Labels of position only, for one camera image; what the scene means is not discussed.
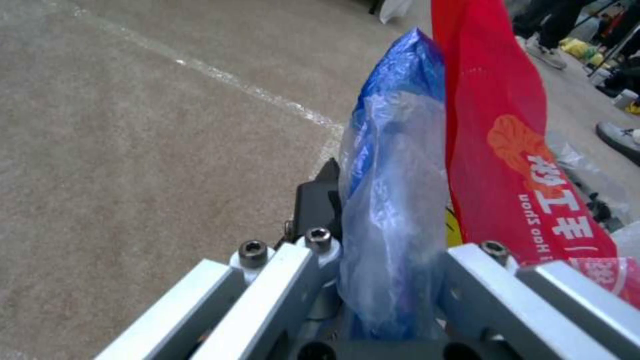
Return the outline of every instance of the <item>painted line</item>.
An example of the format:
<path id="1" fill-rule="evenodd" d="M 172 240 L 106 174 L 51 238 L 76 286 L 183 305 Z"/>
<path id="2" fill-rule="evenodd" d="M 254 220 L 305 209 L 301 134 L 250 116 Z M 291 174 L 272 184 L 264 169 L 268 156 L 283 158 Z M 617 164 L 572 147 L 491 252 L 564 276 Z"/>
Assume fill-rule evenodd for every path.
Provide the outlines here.
<path id="1" fill-rule="evenodd" d="M 99 28 L 103 31 L 111 33 L 112 35 L 116 35 L 128 42 L 134 43 L 146 50 L 152 51 L 153 53 L 169 58 L 175 61 L 179 65 L 198 71 L 199 73 L 209 78 L 221 81 L 224 84 L 232 86 L 264 102 L 268 102 L 272 105 L 275 105 L 278 108 L 283 109 L 289 113 L 303 117 L 304 119 L 307 119 L 307 120 L 311 120 L 317 125 L 320 125 L 323 127 L 336 126 L 336 123 L 332 119 L 329 119 L 328 117 L 325 117 L 324 115 L 316 111 L 310 110 L 302 106 L 301 104 L 298 104 L 294 101 L 286 99 L 285 97 L 272 94 L 271 92 L 263 88 L 252 85 L 246 81 L 243 81 L 242 79 L 240 79 L 239 77 L 233 74 L 222 71 L 200 60 L 190 58 L 189 56 L 186 56 L 186 54 L 180 51 L 177 51 L 175 49 L 172 49 L 171 47 L 168 47 L 167 45 L 164 45 L 161 42 L 148 39 L 136 33 L 135 31 L 131 31 L 122 26 L 113 24 L 108 20 L 101 19 L 100 17 L 94 16 L 88 10 L 82 9 L 74 4 L 70 4 L 67 1 L 45 0 L 45 2 L 50 6 L 60 7 L 61 9 L 71 12 L 74 17 L 82 20 L 83 22 L 95 28 Z"/>

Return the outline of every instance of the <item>person's leg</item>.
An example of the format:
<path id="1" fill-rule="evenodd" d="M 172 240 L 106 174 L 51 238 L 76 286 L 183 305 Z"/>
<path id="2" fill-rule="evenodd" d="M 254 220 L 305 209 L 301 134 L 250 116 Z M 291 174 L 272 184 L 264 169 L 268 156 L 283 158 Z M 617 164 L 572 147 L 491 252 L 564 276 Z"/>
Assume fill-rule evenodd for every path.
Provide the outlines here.
<path id="1" fill-rule="evenodd" d="M 560 41 L 566 38 L 580 16 L 582 8 L 594 0 L 562 0 L 558 1 L 551 17 L 542 25 L 540 46 L 557 49 Z"/>
<path id="2" fill-rule="evenodd" d="M 513 33 L 525 39 L 532 37 L 540 29 L 542 20 L 551 13 L 558 2 L 561 1 L 532 0 L 524 13 L 513 19 Z"/>

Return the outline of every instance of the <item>bolt head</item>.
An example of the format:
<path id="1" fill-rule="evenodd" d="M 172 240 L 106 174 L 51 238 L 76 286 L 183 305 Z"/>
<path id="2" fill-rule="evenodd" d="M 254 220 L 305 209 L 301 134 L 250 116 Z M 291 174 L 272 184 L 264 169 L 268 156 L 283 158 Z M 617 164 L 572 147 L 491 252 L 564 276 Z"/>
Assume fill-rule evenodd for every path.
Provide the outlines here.
<path id="1" fill-rule="evenodd" d="M 268 260 L 267 244 L 260 240 L 245 241 L 238 249 L 240 265 L 246 268 L 259 268 Z"/>
<path id="2" fill-rule="evenodd" d="M 509 249 L 507 249 L 503 244 L 497 241 L 485 241 L 480 244 L 480 249 L 484 251 L 487 255 L 491 256 L 494 260 L 496 260 L 500 265 L 507 265 L 507 260 L 509 259 Z"/>
<path id="3" fill-rule="evenodd" d="M 305 245 L 318 254 L 331 249 L 331 232 L 324 227 L 314 227 L 305 234 Z"/>

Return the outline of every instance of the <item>white plastic bag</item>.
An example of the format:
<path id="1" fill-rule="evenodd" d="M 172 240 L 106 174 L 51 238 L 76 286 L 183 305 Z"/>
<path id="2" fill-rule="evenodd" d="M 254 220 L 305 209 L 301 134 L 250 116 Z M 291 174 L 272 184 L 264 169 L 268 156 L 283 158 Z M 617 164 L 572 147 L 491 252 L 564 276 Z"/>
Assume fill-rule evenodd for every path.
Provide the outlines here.
<path id="1" fill-rule="evenodd" d="M 391 18 L 405 16 L 412 4 L 413 0 L 386 0 L 380 9 L 380 21 L 386 24 Z"/>

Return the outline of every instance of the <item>black plastic part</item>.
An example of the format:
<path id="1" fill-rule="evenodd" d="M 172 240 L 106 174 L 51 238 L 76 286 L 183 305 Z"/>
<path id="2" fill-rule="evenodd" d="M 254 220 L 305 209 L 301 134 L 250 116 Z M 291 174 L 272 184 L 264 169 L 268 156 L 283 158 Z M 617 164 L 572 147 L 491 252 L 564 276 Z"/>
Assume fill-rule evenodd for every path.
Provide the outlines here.
<path id="1" fill-rule="evenodd" d="M 332 236 L 342 240 L 342 204 L 338 193 L 340 166 L 335 159 L 327 161 L 313 181 L 298 186 L 296 208 L 292 221 L 292 236 L 283 242 L 294 242 L 313 227 L 324 227 Z"/>

